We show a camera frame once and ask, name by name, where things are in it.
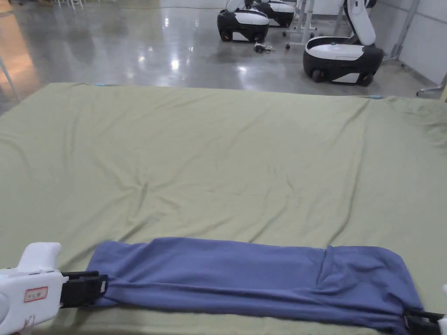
bed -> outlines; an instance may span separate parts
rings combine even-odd
[[[50,84],[0,118],[0,268],[57,241],[81,271],[105,240],[365,245],[401,255],[447,312],[447,104],[389,97]],[[134,308],[61,310],[52,334],[368,335]]]

wrinkle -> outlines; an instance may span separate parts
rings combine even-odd
[[[249,196],[249,197],[265,197],[265,194],[257,194],[257,193],[243,193],[242,192],[223,192],[223,191],[215,191],[215,190],[210,190],[210,189],[205,189],[203,190],[205,192],[210,192],[210,193],[217,193],[217,194],[229,194],[229,195],[238,195],[238,196]],[[299,195],[287,195],[287,194],[283,194],[283,195],[278,195],[278,194],[272,194],[269,195],[269,197],[275,197],[275,198],[296,198],[296,199],[300,199],[302,198],[302,196]]]
[[[178,177],[186,170],[186,168],[191,165],[195,160],[202,157],[203,152],[214,142],[214,139],[209,140],[196,154],[190,156],[186,162],[184,162],[179,169],[170,177],[167,181],[162,182],[158,185],[154,185],[151,187],[151,190],[156,192],[163,188],[168,187],[169,185],[172,185],[177,182]]]
[[[371,103],[371,100],[365,99],[365,102],[362,103],[360,108],[358,108],[353,115],[351,115],[341,126],[340,130],[337,132],[337,134],[334,137],[334,140],[332,142],[332,145],[334,145],[340,137],[343,135],[347,127],[354,122],[367,108],[368,104]]]
[[[289,186],[290,190],[292,191],[293,196],[296,196],[295,188],[293,187],[292,181],[290,180],[290,176],[286,174],[286,183]]]
[[[129,189],[135,188],[135,186],[132,186],[132,185],[125,185],[122,182],[119,175],[113,169],[110,168],[110,164],[107,165],[102,159],[100,159],[98,157],[100,154],[97,152],[95,152],[95,153],[96,153],[96,155],[93,155],[92,160],[91,160],[93,162],[93,164],[97,168],[99,168],[104,173],[105,176],[113,179],[115,181],[115,184],[118,186],[118,188],[121,191],[127,191]]]
[[[261,114],[257,115],[253,120],[251,120],[248,124],[246,124],[245,126],[243,126],[241,129],[238,130],[238,132],[233,136],[233,138],[230,141],[230,144],[227,146],[226,148],[226,152],[227,152],[227,156],[230,152],[230,150],[236,145],[236,143],[238,142],[239,138],[242,136],[243,133],[245,133],[248,129],[250,129],[251,127],[253,127],[255,124],[257,124],[268,112],[270,112],[272,110],[272,108],[268,108],[267,110],[265,110],[264,112],[262,112]]]
[[[288,207],[288,200],[285,201],[284,206],[282,208],[280,208],[280,210],[274,215],[272,216],[266,223],[265,225],[249,240],[250,243],[255,242],[259,237],[261,237],[265,231],[271,227],[271,225],[277,221],[287,210]]]
[[[346,227],[349,224],[349,220],[351,218],[352,208],[353,208],[353,205],[354,205],[354,199],[355,199],[355,195],[356,195],[357,189],[358,189],[358,180],[359,180],[360,172],[362,170],[362,165],[363,165],[364,158],[365,158],[365,150],[366,150],[366,124],[367,124],[367,122],[365,121],[365,125],[364,125],[364,128],[363,128],[363,133],[362,133],[362,144],[361,144],[361,147],[360,147],[360,153],[358,155],[359,157],[358,157],[357,162],[355,164],[355,168],[356,168],[355,177],[354,177],[353,185],[351,186],[351,193],[350,193],[350,197],[348,199],[347,210],[346,210],[346,213],[344,215],[344,219],[343,219],[343,222],[342,222],[341,226],[331,236],[331,238],[327,242],[327,245],[332,245],[334,243],[334,241],[337,239],[337,237],[340,236],[340,234],[346,229]]]
[[[173,209],[179,209],[179,208],[180,208],[180,205],[179,205],[178,203],[176,203],[175,201],[173,201],[173,200],[171,200],[171,199],[169,199],[169,198],[167,198],[167,197],[165,197],[165,196],[157,195],[156,197],[157,197],[157,199],[160,200],[162,203],[164,203],[164,204],[166,204],[166,205],[172,207]]]
[[[76,149],[76,131],[79,127],[79,118],[76,117],[68,124],[63,132],[63,152],[62,152],[62,166],[65,171],[70,169],[70,164],[73,161],[73,154]]]
[[[315,208],[321,202],[323,197],[324,197],[323,192],[319,192],[318,195],[315,198],[313,198],[313,200],[311,201],[311,203],[309,205],[309,208],[307,210],[307,213],[306,213],[306,219],[305,219],[306,220],[305,221],[306,222],[306,226],[309,226],[310,218],[314,214]]]
[[[20,147],[20,145],[18,145],[17,143],[15,143],[12,139],[7,138],[6,134],[0,134],[0,142],[5,143],[7,146],[9,146],[12,150],[14,150],[18,156],[20,157],[20,159],[23,162],[23,166],[25,167],[25,170],[27,172],[28,176],[31,176],[31,163],[28,160],[28,158],[26,157],[26,153],[25,151]]]
[[[123,110],[120,114],[118,114],[115,118],[113,118],[109,124],[107,124],[103,130],[101,130],[97,137],[100,138],[109,130],[113,129],[120,121],[125,120],[127,118],[127,113],[132,111],[132,106],[129,106],[126,110]]]
[[[148,195],[148,182],[145,182],[143,184],[143,187],[141,188],[141,190],[138,192],[138,197],[137,197],[138,204],[136,206],[134,215],[136,215],[143,207],[143,203],[144,203],[144,200],[146,199],[147,195]]]
[[[235,218],[234,215],[230,215],[226,218],[223,218],[221,220],[218,220],[216,223],[213,224],[209,224],[206,227],[204,227],[203,229],[194,232],[194,236],[199,236],[199,235],[205,235],[207,233],[212,232],[213,230],[226,225],[227,223],[231,222],[233,219]]]
[[[127,194],[123,194],[122,196],[113,199],[112,201],[106,203],[104,206],[102,206],[95,214],[93,214],[91,217],[89,217],[85,222],[84,226],[93,226],[96,222],[99,222],[99,217],[104,215],[105,212],[107,212],[109,209],[114,208],[117,206],[120,202],[128,198],[132,195],[132,192],[128,192]]]
[[[206,94],[204,96],[198,96],[197,98],[189,98],[188,100],[183,100],[180,103],[178,103],[178,100],[176,99],[175,100],[175,102],[177,102],[176,104],[169,105],[169,103],[168,103],[167,107],[184,109],[184,108],[188,107],[189,105],[195,104],[196,102],[203,103],[205,99],[209,99],[209,98],[211,98],[213,96],[216,96],[216,95],[217,95],[217,93],[210,93],[210,94]]]
[[[130,229],[127,230],[126,233],[124,235],[122,235],[121,237],[119,237],[117,239],[118,242],[126,242],[128,239],[130,239],[132,236],[135,236],[137,233],[139,233],[141,230],[143,230],[143,228],[145,228],[147,226],[147,224],[149,223],[150,220],[142,220],[139,223],[134,224],[134,226]]]

white wall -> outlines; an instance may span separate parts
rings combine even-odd
[[[377,46],[390,53],[412,0],[379,0],[371,13]],[[421,0],[400,60],[435,83],[447,72],[447,0]]]
[[[319,15],[338,15],[338,11],[340,10],[340,6],[342,3],[342,0],[315,0],[315,3],[313,5],[313,13]],[[306,3],[306,13],[308,11],[308,7],[309,1],[307,1]]]

red label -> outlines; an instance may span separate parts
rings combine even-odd
[[[33,302],[36,300],[45,299],[48,294],[48,286],[38,287],[36,289],[29,289],[25,292],[23,302]]]

white stand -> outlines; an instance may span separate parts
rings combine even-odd
[[[301,42],[291,42],[291,37],[289,38],[289,41],[286,43],[286,49],[290,49],[290,46],[294,45],[294,46],[302,46],[302,45],[306,45],[306,43],[309,40],[309,30],[311,29],[311,22],[312,22],[312,15],[313,15],[313,6],[315,4],[315,0],[309,0],[309,8],[308,8],[308,12],[305,13],[305,9],[306,9],[306,2],[307,0],[303,0],[301,2],[301,10],[299,11],[299,18],[298,18],[298,23],[297,26],[298,28],[296,30],[288,30],[288,31],[283,31],[283,36],[286,36],[287,33],[289,34],[301,34],[302,38],[301,38]]]
[[[295,27],[294,29],[290,29],[290,30],[285,30],[283,31],[283,36],[286,36],[287,34],[301,34],[302,38],[301,38],[301,42],[291,42],[291,37],[289,38],[289,41],[286,42],[286,49],[289,49],[290,46],[294,45],[294,46],[304,46],[306,45],[306,43],[309,41],[309,36],[310,30],[316,30],[316,27],[312,26],[312,15],[313,15],[313,8],[314,8],[314,4],[315,4],[315,0],[309,0],[309,8],[308,8],[308,12],[307,14],[304,12],[305,8],[306,8],[306,2],[307,0],[303,0],[301,2],[301,10],[299,12],[299,18],[298,18],[298,22],[297,22],[297,27]],[[334,33],[333,36],[337,36],[338,35],[338,31],[340,29],[340,25],[342,23],[343,20],[343,6],[340,6],[340,10],[338,11],[338,15],[337,15],[337,20],[335,22],[335,27],[334,27]]]

